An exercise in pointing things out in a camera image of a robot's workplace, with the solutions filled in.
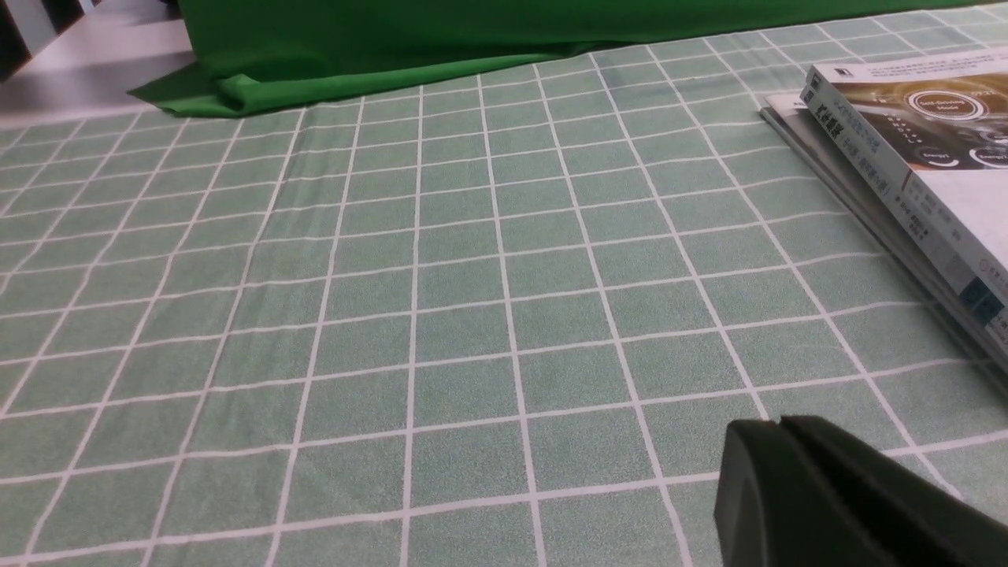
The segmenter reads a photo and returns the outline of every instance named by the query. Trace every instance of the green cloth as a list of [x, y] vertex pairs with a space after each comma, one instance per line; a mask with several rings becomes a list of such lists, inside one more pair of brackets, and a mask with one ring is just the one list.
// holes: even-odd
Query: green cloth
[[235, 117], [572, 56], [971, 0], [179, 0], [198, 63], [132, 94]]

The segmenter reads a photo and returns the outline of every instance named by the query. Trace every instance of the green fabric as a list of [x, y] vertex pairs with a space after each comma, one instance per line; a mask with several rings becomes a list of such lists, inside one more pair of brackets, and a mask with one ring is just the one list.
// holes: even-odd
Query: green fabric
[[198, 63], [133, 94], [243, 116], [589, 49], [970, 0], [180, 0]]

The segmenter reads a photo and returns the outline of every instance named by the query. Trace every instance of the book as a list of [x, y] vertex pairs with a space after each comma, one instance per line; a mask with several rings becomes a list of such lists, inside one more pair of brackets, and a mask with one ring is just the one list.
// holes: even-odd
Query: book
[[1008, 352], [1008, 48], [821, 64], [815, 122]]
[[[766, 102], [767, 106], [760, 111], [763, 119], [854, 213], [866, 230], [892, 253], [909, 276], [941, 304], [952, 323], [976, 341], [997, 364], [1008, 369], [1008, 353], [972, 316], [959, 292], [949, 284], [949, 276], [935, 267], [925, 254], [925, 248], [910, 236], [858, 168], [820, 126], [799, 93], [771, 95]], [[965, 263], [954, 264], [953, 267], [957, 265], [962, 269]], [[955, 275], [954, 271], [947, 270], [947, 273]], [[965, 277], [960, 275], [953, 279], [962, 280]]]

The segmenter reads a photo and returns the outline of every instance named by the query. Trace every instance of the white circle graphic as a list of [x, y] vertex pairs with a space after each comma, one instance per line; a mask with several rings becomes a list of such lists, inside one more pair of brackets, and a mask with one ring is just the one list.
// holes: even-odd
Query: white circle graphic
[[1008, 169], [1008, 153], [1000, 147], [977, 147], [970, 150], [974, 161], [995, 169]]
[[[942, 97], [946, 99], [952, 99], [949, 101], [952, 104], [966, 105], [967, 108], [965, 109], [965, 112], [964, 110], [958, 110], [953, 112], [940, 112], [930, 108], [932, 104], [929, 103], [926, 99], [942, 98]], [[923, 114], [924, 116], [930, 116], [931, 118], [937, 118], [938, 120], [954, 120], [957, 122], [962, 122], [966, 120], [976, 120], [977, 118], [983, 116], [984, 113], [987, 111], [987, 109], [984, 107], [984, 103], [978, 101], [977, 99], [969, 95], [964, 95], [963, 93], [957, 93], [955, 91], [942, 91], [942, 90], [919, 91], [913, 93], [907, 98], [907, 104], [909, 104], [914, 110]]]

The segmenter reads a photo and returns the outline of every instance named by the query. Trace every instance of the green checkered tablecloth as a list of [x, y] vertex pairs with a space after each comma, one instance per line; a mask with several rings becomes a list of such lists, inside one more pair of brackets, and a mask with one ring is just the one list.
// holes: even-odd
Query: green checkered tablecloth
[[757, 117], [1008, 5], [0, 132], [0, 565], [720, 564], [811, 413], [1008, 521], [1003, 376]]

